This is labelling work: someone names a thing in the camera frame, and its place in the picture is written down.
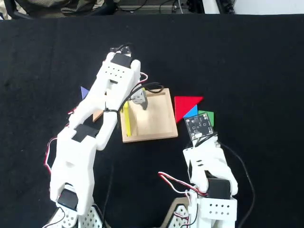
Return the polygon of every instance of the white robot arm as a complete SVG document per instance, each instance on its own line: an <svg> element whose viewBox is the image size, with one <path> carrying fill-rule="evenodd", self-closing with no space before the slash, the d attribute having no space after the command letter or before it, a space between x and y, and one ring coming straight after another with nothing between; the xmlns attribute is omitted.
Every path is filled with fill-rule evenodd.
<svg viewBox="0 0 304 228"><path fill-rule="evenodd" d="M72 228L77 218L86 219L94 203L93 164L96 150L103 150L117 124L119 109L132 90L140 85L140 62L121 52L110 52L86 98L80 102L66 126L57 136L57 151L51 169L50 198L72 220L63 221ZM147 107L142 90L132 96L136 104ZM104 110L101 129L84 121L97 110ZM187 192L187 228L234 228L237 218L238 183L212 136L198 146L183 151L190 182Z"/></svg>
<svg viewBox="0 0 304 228"><path fill-rule="evenodd" d="M50 198L67 213L85 215L92 206L96 150L103 150L117 123L117 112L140 82L140 61L120 52L110 52L86 98L80 102L57 136L57 151L51 169ZM142 95L137 91L136 97ZM83 125L96 110L104 110L100 131Z"/></svg>
<svg viewBox="0 0 304 228"><path fill-rule="evenodd" d="M190 182L207 196L189 191L191 228L234 228L237 220L238 183L228 167L218 137L185 149Z"/></svg>

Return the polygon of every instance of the wooden board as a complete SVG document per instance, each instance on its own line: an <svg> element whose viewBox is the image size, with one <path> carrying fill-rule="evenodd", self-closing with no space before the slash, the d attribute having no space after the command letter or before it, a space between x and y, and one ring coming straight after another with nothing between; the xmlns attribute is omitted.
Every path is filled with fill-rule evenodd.
<svg viewBox="0 0 304 228"><path fill-rule="evenodd" d="M177 127L169 89L158 94L146 91L148 108L129 102L131 136L127 136L124 114L120 113L123 142L177 137Z"/></svg>

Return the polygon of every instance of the red triangle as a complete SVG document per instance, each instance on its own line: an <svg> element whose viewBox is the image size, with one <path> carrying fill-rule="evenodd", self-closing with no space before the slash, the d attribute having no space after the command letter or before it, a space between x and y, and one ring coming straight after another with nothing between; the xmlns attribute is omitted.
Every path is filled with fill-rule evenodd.
<svg viewBox="0 0 304 228"><path fill-rule="evenodd" d="M202 96L175 96L175 122L178 123L191 108L203 99Z"/></svg>

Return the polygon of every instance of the green piece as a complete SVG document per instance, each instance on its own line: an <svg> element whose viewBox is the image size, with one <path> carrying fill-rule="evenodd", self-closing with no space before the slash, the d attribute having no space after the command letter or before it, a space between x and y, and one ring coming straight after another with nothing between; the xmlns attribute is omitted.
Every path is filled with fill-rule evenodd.
<svg viewBox="0 0 304 228"><path fill-rule="evenodd" d="M214 127L214 112L209 112L209 111L201 111L199 110L199 115L203 114L203 113L207 113L211 126Z"/></svg>

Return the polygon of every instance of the white wall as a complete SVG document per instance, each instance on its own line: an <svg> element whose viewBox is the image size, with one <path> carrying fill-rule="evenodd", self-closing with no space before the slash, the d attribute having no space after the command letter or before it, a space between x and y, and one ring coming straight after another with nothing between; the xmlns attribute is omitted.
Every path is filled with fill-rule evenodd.
<svg viewBox="0 0 304 228"><path fill-rule="evenodd" d="M304 0L236 0L236 14L302 14Z"/></svg>

